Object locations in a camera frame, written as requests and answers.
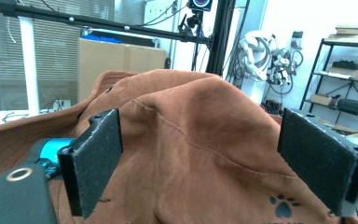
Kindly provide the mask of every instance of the white robotic device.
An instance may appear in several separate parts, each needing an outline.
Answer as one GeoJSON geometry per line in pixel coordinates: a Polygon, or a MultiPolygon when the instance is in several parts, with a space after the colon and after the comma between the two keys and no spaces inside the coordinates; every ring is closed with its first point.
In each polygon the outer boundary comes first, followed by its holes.
{"type": "Polygon", "coordinates": [[[273,55],[278,55],[275,36],[263,31],[251,31],[240,40],[241,69],[258,80],[267,80],[267,70],[273,55]]]}

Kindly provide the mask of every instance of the brown suede fabric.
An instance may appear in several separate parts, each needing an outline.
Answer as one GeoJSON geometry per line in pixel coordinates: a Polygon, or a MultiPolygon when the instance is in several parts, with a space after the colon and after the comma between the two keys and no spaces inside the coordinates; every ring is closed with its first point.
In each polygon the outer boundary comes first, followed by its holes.
{"type": "Polygon", "coordinates": [[[119,108],[124,152],[95,212],[72,217],[50,181],[61,223],[358,223],[329,210],[276,151],[280,119],[212,74],[106,72],[91,97],[0,126],[0,174],[43,137],[81,135],[119,108]]]}

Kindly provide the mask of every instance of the wall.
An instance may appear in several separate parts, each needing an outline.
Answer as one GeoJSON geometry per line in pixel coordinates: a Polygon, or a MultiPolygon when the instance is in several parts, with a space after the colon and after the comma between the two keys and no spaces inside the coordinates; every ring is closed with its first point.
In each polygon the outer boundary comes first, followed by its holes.
{"type": "MultiPolygon", "coordinates": [[[[293,90],[282,98],[284,107],[299,109],[320,41],[322,38],[334,33],[338,23],[358,23],[358,1],[268,1],[262,29],[274,33],[281,46],[288,46],[293,31],[301,30],[304,32],[302,40],[304,62],[297,68],[293,90]]],[[[341,51],[336,58],[339,55],[348,55],[348,52],[352,55],[353,59],[358,59],[358,50],[354,49],[341,51]]],[[[281,96],[270,91],[267,99],[280,101],[281,96]]],[[[335,111],[328,109],[327,111],[319,112],[328,113],[331,119],[336,116],[335,111]]],[[[338,123],[358,128],[356,124],[357,119],[351,120],[353,118],[356,117],[344,115],[338,123]]]]}

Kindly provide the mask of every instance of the black cable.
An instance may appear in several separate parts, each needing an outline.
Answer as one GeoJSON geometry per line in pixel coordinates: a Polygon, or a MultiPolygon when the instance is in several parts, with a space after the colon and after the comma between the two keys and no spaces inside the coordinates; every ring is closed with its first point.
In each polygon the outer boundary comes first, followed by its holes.
{"type": "Polygon", "coordinates": [[[162,21],[158,21],[158,22],[155,22],[155,23],[147,24],[147,25],[145,25],[145,26],[157,25],[157,24],[159,24],[159,23],[162,23],[162,22],[164,22],[164,21],[166,21],[166,20],[172,18],[174,15],[178,14],[178,13],[179,13],[180,11],[182,11],[185,7],[187,7],[187,6],[182,7],[181,9],[177,10],[177,11],[176,11],[175,13],[173,13],[171,16],[165,18],[165,19],[162,20],[162,21]]]}
{"type": "Polygon", "coordinates": [[[45,0],[40,0],[40,1],[42,1],[42,3],[45,4],[46,7],[50,8],[51,11],[56,12],[56,10],[54,10],[54,8],[52,8],[51,6],[49,6],[49,5],[45,2],[45,0]]]}
{"type": "Polygon", "coordinates": [[[196,67],[197,67],[197,58],[199,57],[199,52],[200,52],[200,38],[202,34],[202,17],[203,15],[201,14],[200,24],[197,25],[197,41],[196,41],[195,51],[193,55],[193,63],[191,64],[191,71],[196,71],[196,67]]]}
{"type": "Polygon", "coordinates": [[[208,47],[205,48],[205,51],[204,51],[204,54],[202,56],[202,60],[201,60],[201,64],[200,64],[200,71],[201,71],[201,68],[202,68],[202,65],[203,65],[203,61],[205,59],[205,55],[206,55],[206,51],[209,50],[208,47]]]}
{"type": "Polygon", "coordinates": [[[304,55],[301,53],[301,51],[295,49],[292,51],[292,54],[290,56],[290,62],[293,62],[295,60],[295,53],[300,55],[301,61],[296,64],[297,67],[299,67],[304,62],[304,55]]]}
{"type": "Polygon", "coordinates": [[[158,20],[159,18],[161,18],[165,13],[167,13],[168,10],[170,10],[173,5],[177,4],[177,1],[173,1],[172,4],[163,12],[161,13],[159,16],[157,16],[155,19],[151,20],[151,21],[148,21],[147,23],[144,23],[144,24],[140,24],[140,25],[135,25],[135,26],[146,26],[147,24],[153,22],[153,21],[156,21],[158,20]]]}
{"type": "Polygon", "coordinates": [[[11,113],[6,114],[5,117],[2,118],[2,121],[3,121],[4,123],[8,123],[8,122],[10,122],[10,121],[12,121],[12,120],[7,120],[7,119],[15,118],[15,117],[22,117],[22,118],[20,118],[20,119],[25,119],[26,117],[28,117],[28,115],[29,115],[29,114],[19,114],[19,115],[17,115],[17,114],[14,114],[14,112],[11,112],[11,113]]]}
{"type": "Polygon", "coordinates": [[[282,88],[281,88],[280,91],[277,91],[277,90],[275,90],[275,89],[273,88],[272,84],[269,84],[269,85],[271,86],[272,90],[275,91],[275,93],[285,95],[285,94],[287,94],[287,93],[289,93],[289,92],[292,91],[293,86],[294,86],[294,84],[295,84],[294,81],[293,81],[293,76],[292,76],[292,75],[289,75],[288,77],[290,78],[290,82],[291,82],[290,88],[289,88],[288,91],[283,92],[283,91],[282,91],[282,88]]]}
{"type": "Polygon", "coordinates": [[[243,13],[243,17],[242,17],[241,24],[240,24],[240,30],[238,31],[237,35],[234,38],[233,48],[232,48],[231,52],[228,55],[228,58],[227,58],[227,60],[225,62],[225,65],[223,66],[223,71],[226,69],[228,61],[230,60],[230,58],[232,57],[234,52],[237,52],[237,50],[238,50],[238,44],[240,42],[240,37],[241,37],[242,30],[243,30],[243,25],[245,24],[246,15],[248,14],[247,11],[248,11],[248,7],[249,7],[249,1],[247,1],[246,5],[247,5],[247,7],[245,8],[245,12],[243,13]]]}

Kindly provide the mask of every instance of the cable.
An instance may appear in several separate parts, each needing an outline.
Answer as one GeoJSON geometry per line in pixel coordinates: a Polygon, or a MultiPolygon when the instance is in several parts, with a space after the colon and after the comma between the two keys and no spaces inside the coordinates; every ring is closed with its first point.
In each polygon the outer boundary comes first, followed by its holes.
{"type": "Polygon", "coordinates": [[[54,8],[52,8],[51,6],[49,6],[49,5],[45,2],[45,0],[40,0],[40,1],[42,1],[42,3],[45,4],[46,7],[50,8],[51,11],[56,12],[56,10],[54,10],[54,8]]]}
{"type": "Polygon", "coordinates": [[[197,58],[199,57],[199,52],[200,52],[200,38],[202,35],[202,14],[201,14],[201,21],[200,24],[197,25],[197,41],[196,41],[196,45],[194,46],[195,51],[194,51],[194,55],[193,55],[193,63],[191,64],[191,71],[196,71],[196,67],[197,67],[197,58]]]}
{"type": "Polygon", "coordinates": [[[147,22],[147,23],[144,23],[144,24],[141,24],[141,25],[136,25],[136,26],[146,26],[147,24],[149,24],[149,23],[151,23],[151,22],[153,22],[153,21],[158,20],[158,19],[159,19],[160,17],[162,17],[165,13],[167,13],[167,11],[170,10],[170,8],[172,8],[173,5],[175,5],[175,4],[177,4],[177,1],[173,1],[172,4],[171,4],[163,13],[161,13],[159,16],[157,16],[155,19],[153,19],[153,20],[151,20],[151,21],[149,21],[149,22],[147,22]]]}
{"type": "Polygon", "coordinates": [[[7,31],[8,31],[8,35],[10,35],[10,38],[13,41],[13,43],[17,44],[16,40],[13,38],[13,36],[11,35],[11,32],[10,32],[10,17],[7,17],[7,31]]]}
{"type": "Polygon", "coordinates": [[[242,30],[243,30],[243,25],[245,24],[246,15],[248,14],[249,3],[250,3],[250,1],[247,1],[247,2],[246,2],[245,11],[244,11],[244,13],[243,13],[243,17],[242,17],[241,24],[240,24],[240,30],[238,31],[237,35],[236,35],[235,38],[234,38],[233,48],[232,48],[231,52],[230,52],[229,55],[228,55],[228,58],[227,58],[227,60],[226,60],[226,62],[225,62],[225,65],[223,66],[223,71],[226,69],[226,66],[227,66],[227,64],[228,64],[228,61],[230,60],[230,58],[231,58],[232,55],[234,54],[234,51],[237,52],[237,50],[238,50],[238,44],[239,44],[239,42],[240,42],[240,36],[241,36],[242,30]]]}
{"type": "Polygon", "coordinates": [[[289,93],[290,91],[292,91],[293,86],[295,85],[295,83],[293,82],[293,76],[292,76],[292,75],[289,75],[289,78],[290,78],[291,84],[290,84],[290,88],[289,88],[288,91],[283,92],[283,85],[284,85],[284,84],[282,84],[282,86],[281,86],[281,91],[276,91],[276,90],[273,88],[272,84],[269,84],[269,85],[271,86],[272,90],[275,91],[276,93],[281,94],[281,95],[285,95],[285,94],[289,93]]]}
{"type": "Polygon", "coordinates": [[[178,13],[179,13],[180,11],[182,11],[185,7],[187,7],[187,6],[182,7],[181,9],[177,10],[177,11],[176,11],[175,13],[173,13],[171,16],[165,18],[165,19],[162,20],[162,21],[158,21],[158,22],[155,22],[155,23],[147,24],[147,25],[145,25],[145,26],[157,25],[157,24],[159,24],[159,23],[162,23],[162,22],[164,22],[164,21],[166,21],[166,20],[172,18],[174,15],[178,14],[178,13]]]}
{"type": "Polygon", "coordinates": [[[18,114],[15,114],[14,112],[11,112],[11,113],[6,114],[5,117],[2,118],[2,121],[4,123],[8,123],[10,121],[16,120],[16,119],[10,119],[10,118],[21,117],[20,119],[25,119],[28,116],[29,116],[29,114],[19,114],[18,115],[18,114]]]}
{"type": "Polygon", "coordinates": [[[206,55],[206,51],[209,50],[208,47],[205,48],[205,51],[204,51],[204,54],[202,56],[202,60],[201,60],[201,64],[200,64],[200,72],[201,72],[201,68],[202,68],[202,64],[203,64],[203,61],[205,59],[205,55],[206,55]]]}

